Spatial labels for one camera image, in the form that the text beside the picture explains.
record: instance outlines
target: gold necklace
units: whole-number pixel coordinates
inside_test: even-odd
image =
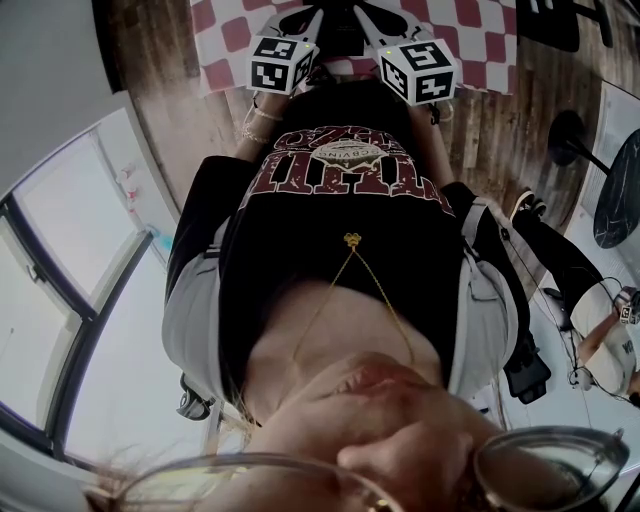
[[[380,290],[380,293],[382,294],[382,297],[384,298],[384,301],[387,304],[387,308],[389,309],[389,312],[391,313],[391,318],[393,318],[393,321],[396,324],[396,327],[398,328],[398,331],[400,332],[400,335],[402,336],[402,339],[404,340],[404,342],[405,342],[405,344],[407,346],[407,350],[409,352],[409,366],[413,366],[413,364],[415,362],[415,354],[413,353],[413,348],[411,347],[411,343],[409,342],[409,336],[407,336],[406,331],[402,327],[402,323],[400,322],[400,319],[398,318],[398,315],[396,314],[395,309],[391,305],[391,301],[389,301],[389,298],[387,297],[387,294],[384,293],[384,290],[382,289],[382,285],[380,284],[380,281],[378,281],[378,278],[373,273],[373,270],[371,270],[371,267],[367,264],[367,262],[364,260],[364,258],[358,252],[357,247],[360,244],[361,240],[362,240],[362,237],[358,233],[353,233],[353,234],[352,233],[347,233],[344,236],[344,241],[347,242],[347,245],[351,249],[351,252],[349,253],[349,256],[347,256],[347,259],[345,260],[345,262],[342,264],[342,267],[340,267],[340,270],[338,271],[338,273],[336,274],[336,277],[331,282],[331,285],[329,285],[329,289],[327,290],[327,293],[325,294],[324,300],[320,303],[320,305],[316,309],[315,313],[313,314],[313,316],[311,317],[311,319],[307,323],[307,327],[305,328],[304,332],[302,333],[302,336],[300,336],[300,339],[298,340],[298,343],[296,343],[296,346],[295,346],[295,348],[293,350],[293,353],[291,354],[291,362],[293,363],[293,365],[292,365],[293,368],[296,367],[296,357],[298,356],[298,353],[300,352],[300,348],[302,347],[307,334],[309,334],[309,331],[311,330],[311,326],[313,325],[313,323],[316,321],[316,319],[318,318],[318,316],[320,315],[320,313],[322,312],[324,307],[329,302],[329,299],[331,298],[331,293],[335,289],[335,286],[336,286],[336,283],[338,282],[338,279],[340,279],[340,276],[344,272],[344,269],[347,267],[347,265],[351,261],[351,258],[353,257],[354,254],[362,262],[362,264],[365,266],[365,268],[369,272],[369,275],[371,275],[371,277],[373,278],[374,282],[376,283],[376,286],[378,287],[378,290]],[[285,383],[283,382],[282,393],[281,393],[281,396],[280,396],[280,400],[278,401],[278,407],[277,407],[278,409],[280,408],[280,405],[282,405],[282,401],[284,400],[284,397],[285,397]]]

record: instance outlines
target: black pants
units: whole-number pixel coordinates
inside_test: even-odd
[[[580,249],[532,213],[517,213],[513,227],[553,275],[571,315],[582,296],[602,281],[602,275]]]

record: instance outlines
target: window frame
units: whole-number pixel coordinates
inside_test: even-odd
[[[36,278],[48,283],[81,319],[56,381],[44,429],[27,422],[1,401],[0,428],[38,452],[78,465],[79,461],[65,453],[65,446],[80,387],[107,320],[142,256],[151,246],[153,235],[139,231],[130,241],[116,262],[116,269],[104,290],[104,302],[94,308],[45,250],[12,193],[0,201],[0,217],[6,219],[9,229],[33,261]]]

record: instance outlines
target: graphic print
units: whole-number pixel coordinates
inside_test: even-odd
[[[251,84],[254,87],[286,91],[288,75],[287,66],[268,62],[253,62],[251,64]]]
[[[310,169],[317,171],[318,163],[321,176],[310,184]],[[445,213],[454,215],[446,197],[418,174],[413,158],[391,135],[359,126],[323,126],[282,135],[240,209],[251,196],[272,193],[411,196],[437,201]]]
[[[296,51],[296,46],[297,43],[294,41],[283,41],[282,39],[265,37],[260,41],[260,44],[253,55],[255,57],[291,60],[293,53]]]
[[[418,43],[412,46],[403,46],[400,51],[404,53],[414,71],[443,68],[451,65],[435,43]]]
[[[416,82],[416,102],[436,101],[446,98],[453,87],[453,73],[420,76]]]
[[[405,100],[409,99],[409,80],[401,69],[382,57],[382,79]]]

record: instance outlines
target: bracelet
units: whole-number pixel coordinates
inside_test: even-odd
[[[258,137],[257,135],[253,134],[246,126],[242,129],[242,138],[257,142],[258,144],[262,144],[263,146],[269,144],[269,139]]]
[[[282,117],[274,116],[272,114],[268,114],[264,110],[261,110],[259,107],[254,108],[256,115],[260,117],[264,117],[265,119],[270,119],[271,121],[275,121],[276,123],[282,122]]]

